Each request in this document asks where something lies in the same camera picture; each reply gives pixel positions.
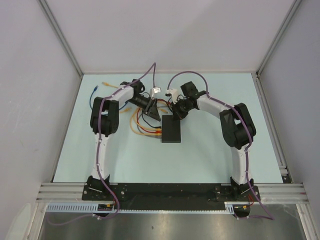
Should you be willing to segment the black network switch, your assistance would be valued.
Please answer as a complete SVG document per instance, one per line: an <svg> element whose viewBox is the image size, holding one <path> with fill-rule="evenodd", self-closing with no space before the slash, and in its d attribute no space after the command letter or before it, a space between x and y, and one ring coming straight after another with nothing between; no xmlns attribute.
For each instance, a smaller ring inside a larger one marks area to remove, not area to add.
<svg viewBox="0 0 320 240"><path fill-rule="evenodd" d="M173 115L163 115L161 122L161 142L163 144L181 143L181 121Z"/></svg>

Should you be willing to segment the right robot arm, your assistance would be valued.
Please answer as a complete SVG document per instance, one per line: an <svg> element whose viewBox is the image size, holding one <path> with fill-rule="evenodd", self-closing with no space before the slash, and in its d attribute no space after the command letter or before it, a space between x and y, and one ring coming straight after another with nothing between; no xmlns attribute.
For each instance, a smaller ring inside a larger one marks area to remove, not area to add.
<svg viewBox="0 0 320 240"><path fill-rule="evenodd" d="M166 95L172 99L170 106L173 118L182 120L195 109L207 112L220 120L222 137L232 154L230 194L235 200L242 201L254 185L250 172L249 148L257 133L247 106L244 103L231 106L215 99L205 90L198 91L191 81L180 88L183 93L182 98L179 98L177 89L166 90Z"/></svg>

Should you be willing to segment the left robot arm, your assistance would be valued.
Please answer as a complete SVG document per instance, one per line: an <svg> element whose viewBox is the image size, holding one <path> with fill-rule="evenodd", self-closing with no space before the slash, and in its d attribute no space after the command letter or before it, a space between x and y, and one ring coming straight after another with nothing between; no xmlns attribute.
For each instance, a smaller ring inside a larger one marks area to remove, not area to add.
<svg viewBox="0 0 320 240"><path fill-rule="evenodd" d="M87 179L87 192L100 200L110 196L110 172L108 170L108 142L117 132L120 121L120 107L132 103L141 108L142 112L154 120L161 117L157 108L157 99L145 97L145 86L139 79L122 82L117 90L108 97L96 97L93 100L90 116L90 127L95 135L96 157L91 175Z"/></svg>

